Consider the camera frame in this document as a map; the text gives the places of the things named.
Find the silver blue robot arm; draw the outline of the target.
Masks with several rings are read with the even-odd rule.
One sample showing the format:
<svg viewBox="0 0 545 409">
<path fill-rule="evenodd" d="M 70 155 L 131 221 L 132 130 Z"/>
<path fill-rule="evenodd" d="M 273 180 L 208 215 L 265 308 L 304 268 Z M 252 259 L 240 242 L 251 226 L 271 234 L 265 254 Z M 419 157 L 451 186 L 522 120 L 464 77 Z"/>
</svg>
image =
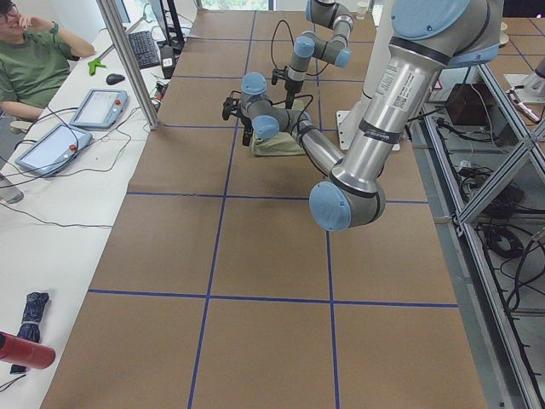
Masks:
<svg viewBox="0 0 545 409">
<path fill-rule="evenodd" d="M 374 48 L 386 57 L 371 99 L 361 100 L 350 147 L 339 150 L 307 114 L 276 108 L 258 72 L 244 76 L 238 114 L 261 139 L 289 133 L 324 174 L 310 192 L 314 221 L 343 231 L 374 222 L 384 211 L 378 178 L 384 164 L 447 68 L 493 60 L 499 49 L 500 1 L 392 1 L 381 12 Z"/>
<path fill-rule="evenodd" d="M 284 69 L 285 107 L 291 109 L 295 96 L 301 92 L 310 60 L 345 67 L 352 52 L 348 39 L 353 30 L 353 17 L 347 7 L 337 1 L 307 1 L 306 18 L 309 22 L 332 31 L 330 39 L 322 39 L 316 32 L 306 31 L 296 38 L 289 65 Z"/>
</svg>

